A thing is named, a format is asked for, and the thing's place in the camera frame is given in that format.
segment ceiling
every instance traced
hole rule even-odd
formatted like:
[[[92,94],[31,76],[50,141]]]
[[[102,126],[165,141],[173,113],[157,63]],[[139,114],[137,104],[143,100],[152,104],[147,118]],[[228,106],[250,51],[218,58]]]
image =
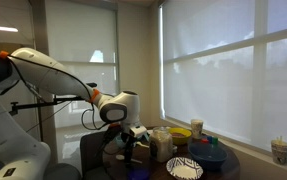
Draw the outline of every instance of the ceiling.
[[[155,0],[102,0],[149,7]],[[15,27],[18,32],[0,31],[0,42],[33,45],[33,31],[28,0],[0,0],[0,26]]]

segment round table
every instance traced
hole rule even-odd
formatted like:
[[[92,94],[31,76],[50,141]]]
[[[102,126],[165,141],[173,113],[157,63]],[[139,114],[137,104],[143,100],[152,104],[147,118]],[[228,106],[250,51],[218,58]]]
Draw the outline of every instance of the round table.
[[[225,151],[228,154],[228,158],[222,165],[221,169],[219,171],[211,172],[204,170],[201,180],[202,179],[209,179],[209,180],[238,180],[240,179],[240,163],[237,157],[235,156],[234,152],[223,143],[219,142],[218,146],[225,149]],[[103,162],[105,164],[107,173],[116,180],[126,180],[127,179],[127,173],[130,171],[130,168],[127,168],[125,166],[125,163],[123,161],[116,159],[116,154],[123,154],[123,150],[120,150],[115,141],[110,142],[106,148],[105,151],[107,153],[103,153]],[[173,154],[173,157],[187,157],[190,158],[189,152],[188,152],[188,145],[181,145],[178,146],[177,153]],[[149,149],[146,147],[141,147],[136,145],[136,147],[133,148],[133,159],[137,159],[142,161],[142,164],[139,163],[132,163],[131,168],[132,169],[147,169],[150,173],[150,179],[157,179],[157,180],[174,180],[175,178],[166,170],[166,162],[159,163],[155,161],[154,159],[151,159],[149,156]]]

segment bottle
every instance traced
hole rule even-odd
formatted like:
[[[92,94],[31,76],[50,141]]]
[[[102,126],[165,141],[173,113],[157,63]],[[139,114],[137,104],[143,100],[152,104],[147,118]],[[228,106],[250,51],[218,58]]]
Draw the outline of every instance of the bottle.
[[[173,156],[172,135],[165,127],[156,127],[150,135],[150,157],[165,162]]]

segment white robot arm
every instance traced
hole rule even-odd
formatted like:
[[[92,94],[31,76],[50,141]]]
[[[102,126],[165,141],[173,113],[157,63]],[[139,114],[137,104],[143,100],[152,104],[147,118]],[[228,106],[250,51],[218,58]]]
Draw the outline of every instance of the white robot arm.
[[[139,120],[139,97],[122,92],[116,97],[91,88],[54,59],[30,48],[11,55],[0,53],[0,94],[22,80],[55,95],[75,95],[93,103],[106,123],[120,121],[131,137],[142,136],[146,128]],[[0,180],[40,180],[49,161],[50,149],[22,130],[0,104]]]

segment plate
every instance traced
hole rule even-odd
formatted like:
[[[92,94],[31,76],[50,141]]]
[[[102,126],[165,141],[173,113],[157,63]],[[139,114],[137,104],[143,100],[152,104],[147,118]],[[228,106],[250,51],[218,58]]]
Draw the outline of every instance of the plate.
[[[202,167],[192,159],[175,157],[166,163],[166,170],[176,179],[194,180],[203,174]]]

